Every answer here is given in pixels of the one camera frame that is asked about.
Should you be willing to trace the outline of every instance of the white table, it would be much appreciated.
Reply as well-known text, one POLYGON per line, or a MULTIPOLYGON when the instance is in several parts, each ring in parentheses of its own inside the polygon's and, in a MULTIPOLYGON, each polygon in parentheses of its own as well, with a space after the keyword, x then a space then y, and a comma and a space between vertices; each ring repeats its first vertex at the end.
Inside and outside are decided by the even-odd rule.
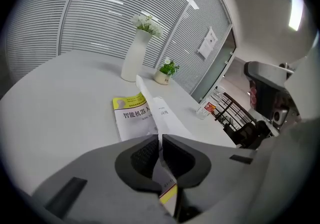
MULTIPOLYGON (((49 176, 90 150, 120 141, 112 98, 133 96, 135 83, 120 78, 123 60, 72 51, 37 67, 0 101, 4 160, 18 187, 32 194, 49 176)), ((152 96, 161 96, 198 141, 235 147, 214 121, 199 120, 198 103, 174 80, 140 73, 152 96)))

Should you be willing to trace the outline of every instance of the plastic bottle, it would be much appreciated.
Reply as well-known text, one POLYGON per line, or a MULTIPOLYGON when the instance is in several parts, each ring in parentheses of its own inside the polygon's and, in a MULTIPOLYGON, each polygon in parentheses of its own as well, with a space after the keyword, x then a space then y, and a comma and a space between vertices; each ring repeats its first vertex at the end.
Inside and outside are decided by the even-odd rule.
POLYGON ((204 120, 209 114, 211 114, 222 100, 224 92, 225 89, 222 87, 214 89, 212 93, 207 96, 207 98, 203 100, 202 103, 200 103, 199 108, 196 112, 197 117, 201 120, 204 120))

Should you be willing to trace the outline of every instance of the yellow stripe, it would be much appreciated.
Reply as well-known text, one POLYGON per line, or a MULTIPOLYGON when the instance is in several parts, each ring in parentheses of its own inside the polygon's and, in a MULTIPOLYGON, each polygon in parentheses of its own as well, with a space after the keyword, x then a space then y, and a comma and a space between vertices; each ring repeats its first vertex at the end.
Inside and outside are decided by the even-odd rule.
POLYGON ((160 197, 160 202, 165 204, 168 200, 173 197, 178 191, 178 186, 175 184, 170 190, 168 190, 162 197, 160 197))

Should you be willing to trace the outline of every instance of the flower pot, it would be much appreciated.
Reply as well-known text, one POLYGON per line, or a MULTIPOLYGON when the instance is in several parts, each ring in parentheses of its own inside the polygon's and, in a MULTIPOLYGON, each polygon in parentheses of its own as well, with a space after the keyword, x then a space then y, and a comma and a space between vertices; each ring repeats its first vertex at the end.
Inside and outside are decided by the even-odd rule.
POLYGON ((170 77, 171 77, 171 75, 164 74, 164 73, 160 72, 159 70, 157 70, 156 73, 154 74, 153 79, 156 82, 158 82, 159 84, 168 85, 170 77))
POLYGON ((135 38, 126 54, 122 66, 121 78, 129 82, 135 82, 136 76, 141 70, 143 59, 146 54, 147 45, 152 35, 143 30, 136 30, 135 38))

